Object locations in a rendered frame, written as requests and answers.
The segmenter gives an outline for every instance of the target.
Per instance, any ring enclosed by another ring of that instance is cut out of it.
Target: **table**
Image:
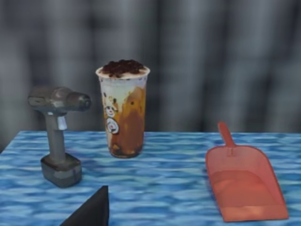
[[[58,226],[102,185],[109,186],[110,226],[301,225],[301,134],[239,133],[269,157],[290,219],[223,223],[210,193],[205,154],[217,133],[146,132],[143,153],[112,157],[103,132],[65,132],[66,150],[82,161],[83,179],[60,189],[44,180],[44,131],[21,131],[0,155],[0,226]]]

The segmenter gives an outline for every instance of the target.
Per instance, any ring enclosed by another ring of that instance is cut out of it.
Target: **dustpan handle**
[[[224,122],[220,121],[218,123],[218,130],[227,147],[236,147],[236,144],[232,139],[231,133]]]

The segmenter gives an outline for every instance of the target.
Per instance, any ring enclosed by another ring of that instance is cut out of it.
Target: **drill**
[[[80,161],[65,153],[63,131],[67,129],[65,115],[68,111],[83,112],[90,108],[88,95],[66,87],[34,87],[28,103],[44,114],[50,153],[41,159],[45,179],[58,187],[69,187],[81,180]]]

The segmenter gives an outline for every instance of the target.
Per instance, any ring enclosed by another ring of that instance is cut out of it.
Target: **snowman logo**
[[[114,106],[107,106],[107,107],[105,107],[105,113],[110,118],[113,118],[115,116],[115,112],[116,111],[117,111],[117,109]]]
[[[119,126],[112,118],[107,118],[107,129],[112,134],[117,134],[119,132]]]

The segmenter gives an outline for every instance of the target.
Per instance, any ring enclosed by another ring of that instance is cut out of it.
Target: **gray background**
[[[0,0],[0,150],[45,129],[35,85],[93,99],[71,130],[103,130],[94,71],[135,59],[151,69],[147,131],[301,131],[299,0]]]

